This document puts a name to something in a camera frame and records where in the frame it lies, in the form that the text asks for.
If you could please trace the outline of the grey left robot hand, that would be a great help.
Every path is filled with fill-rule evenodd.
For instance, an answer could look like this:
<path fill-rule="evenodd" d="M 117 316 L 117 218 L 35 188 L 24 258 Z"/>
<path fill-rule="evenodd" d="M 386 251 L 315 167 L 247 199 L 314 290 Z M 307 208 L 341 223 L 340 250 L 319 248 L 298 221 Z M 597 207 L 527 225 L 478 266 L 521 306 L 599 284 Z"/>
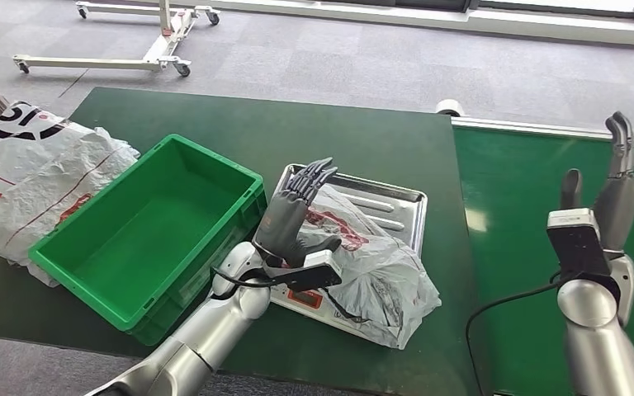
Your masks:
<path fill-rule="evenodd" d="M 302 224 L 320 188 L 338 168 L 331 157 L 307 164 L 271 199 L 253 236 L 253 244 L 261 250 L 271 267 L 299 268 L 313 252 L 337 250 L 341 238 L 331 236 L 314 245 L 299 238 Z"/>

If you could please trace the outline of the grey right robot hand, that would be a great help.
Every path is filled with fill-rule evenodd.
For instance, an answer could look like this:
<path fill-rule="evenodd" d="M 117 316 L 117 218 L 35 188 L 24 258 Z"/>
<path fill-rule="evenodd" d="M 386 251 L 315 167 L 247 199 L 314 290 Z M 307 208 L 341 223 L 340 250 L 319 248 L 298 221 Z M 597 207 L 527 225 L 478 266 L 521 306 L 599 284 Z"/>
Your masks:
<path fill-rule="evenodd" d="M 561 179 L 560 210 L 549 217 L 546 233 L 564 253 L 619 254 L 634 221 L 634 131 L 620 111 L 604 124 L 612 135 L 612 157 L 593 205 L 580 206 L 583 178 L 571 168 Z"/>

